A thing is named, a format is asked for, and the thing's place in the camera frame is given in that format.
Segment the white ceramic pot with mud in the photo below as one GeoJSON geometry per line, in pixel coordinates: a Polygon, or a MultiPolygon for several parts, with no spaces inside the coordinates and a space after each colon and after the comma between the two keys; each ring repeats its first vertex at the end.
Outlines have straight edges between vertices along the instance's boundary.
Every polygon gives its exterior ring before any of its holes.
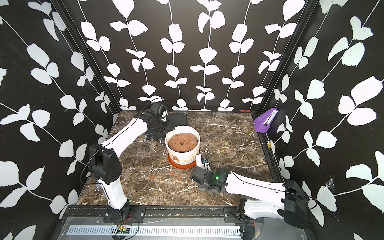
{"type": "Polygon", "coordinates": [[[196,155],[200,154],[200,135],[197,130],[189,126],[179,126],[168,132],[165,143],[168,155],[180,165],[196,161],[196,155]]]}

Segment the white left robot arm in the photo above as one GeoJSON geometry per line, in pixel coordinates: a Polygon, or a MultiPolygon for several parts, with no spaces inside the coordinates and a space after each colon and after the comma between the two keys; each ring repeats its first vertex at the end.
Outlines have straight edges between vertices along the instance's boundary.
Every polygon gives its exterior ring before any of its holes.
{"type": "Polygon", "coordinates": [[[168,109],[161,103],[153,103],[141,111],[118,133],[101,144],[93,144],[90,151],[89,171],[103,186],[108,205],[121,210],[128,202],[121,186],[123,171],[119,157],[142,134],[150,141],[163,140],[174,129],[167,119],[168,109]]]}

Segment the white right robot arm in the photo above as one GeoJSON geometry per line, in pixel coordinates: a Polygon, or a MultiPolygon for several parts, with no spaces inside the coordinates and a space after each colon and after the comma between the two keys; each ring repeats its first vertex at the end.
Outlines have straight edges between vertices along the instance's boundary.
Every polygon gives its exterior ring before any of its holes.
{"type": "Polygon", "coordinates": [[[276,218],[287,224],[308,229],[310,197],[294,181],[270,183],[241,176],[235,172],[216,169],[214,172],[194,167],[190,179],[205,191],[248,197],[244,214],[251,219],[276,218]]]}

